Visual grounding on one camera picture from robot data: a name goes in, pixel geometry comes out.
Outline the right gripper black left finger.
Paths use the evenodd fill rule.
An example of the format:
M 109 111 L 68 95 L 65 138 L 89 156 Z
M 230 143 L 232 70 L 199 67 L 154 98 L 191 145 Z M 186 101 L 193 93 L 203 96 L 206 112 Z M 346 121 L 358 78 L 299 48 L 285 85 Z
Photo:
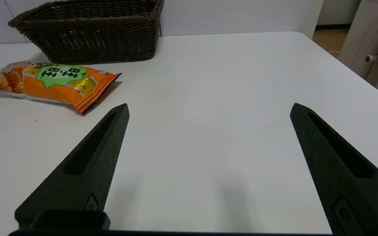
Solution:
M 111 109 L 15 210 L 20 229 L 48 210 L 103 211 L 130 113 Z

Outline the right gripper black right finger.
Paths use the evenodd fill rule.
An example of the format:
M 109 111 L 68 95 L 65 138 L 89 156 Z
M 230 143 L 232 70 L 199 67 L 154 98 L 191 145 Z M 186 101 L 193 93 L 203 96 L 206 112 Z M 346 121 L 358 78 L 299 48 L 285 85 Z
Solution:
M 333 235 L 378 235 L 378 168 L 312 109 L 290 119 Z

